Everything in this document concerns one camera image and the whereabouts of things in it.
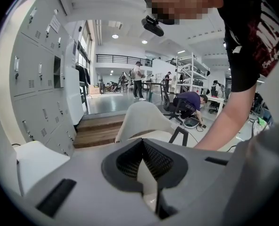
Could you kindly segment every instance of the black slot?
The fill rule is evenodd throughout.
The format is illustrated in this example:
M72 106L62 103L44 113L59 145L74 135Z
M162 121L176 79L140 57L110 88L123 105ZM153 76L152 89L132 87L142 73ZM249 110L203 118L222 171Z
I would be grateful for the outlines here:
M71 179L63 179L56 187L37 205L42 213L54 217L66 197L70 194L76 182Z
M222 166L226 166L229 162L227 160L223 160L223 159L219 159L219 158L213 158L213 157L207 157L205 159L205 161L215 163L215 164L218 164L218 165L222 165Z

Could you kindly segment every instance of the wooden step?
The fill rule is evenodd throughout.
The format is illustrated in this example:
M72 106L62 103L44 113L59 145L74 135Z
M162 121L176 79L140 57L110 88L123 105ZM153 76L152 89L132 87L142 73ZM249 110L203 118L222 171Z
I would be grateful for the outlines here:
M100 130L121 126L124 121L125 115L110 116L104 118L96 118L80 121L77 130L78 132Z
M121 125L116 125L110 128L102 127L95 130L79 131L74 140L74 147L85 148L114 143L120 128Z

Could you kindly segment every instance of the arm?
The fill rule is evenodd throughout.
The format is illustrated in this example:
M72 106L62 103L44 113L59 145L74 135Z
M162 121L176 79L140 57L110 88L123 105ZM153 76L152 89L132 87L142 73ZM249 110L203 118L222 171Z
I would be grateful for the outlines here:
M218 150L232 140L247 120L255 90L256 84L248 90L232 92L228 103L195 148Z
M196 115L197 115L197 117L198 117L198 119L199 119L200 124L203 125L203 123L202 123L202 118L201 118L201 112L198 111L198 110L196 110Z

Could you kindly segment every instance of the table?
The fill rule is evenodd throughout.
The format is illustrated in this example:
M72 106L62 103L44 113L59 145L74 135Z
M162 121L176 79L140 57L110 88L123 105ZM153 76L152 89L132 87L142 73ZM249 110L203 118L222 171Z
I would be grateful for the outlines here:
M207 98L208 98L208 100L212 100L212 101L220 103L219 108L218 108L218 112L217 112L217 117L218 117L218 115L222 111L224 99L223 98L218 98L218 97L211 97L211 96L208 96Z
M150 95L151 95L151 85L159 85L160 86L160 94L162 97L162 101L163 101L163 91L162 91L162 85L161 83L153 83L153 82L144 82L143 85L147 85L147 87L149 86L149 99L148 102L150 102Z
M86 106L86 109L88 111L88 105L87 105L87 98L86 98L86 90L85 90L85 83L80 81L80 87L83 88L83 96L84 96L84 99L85 99L85 106Z

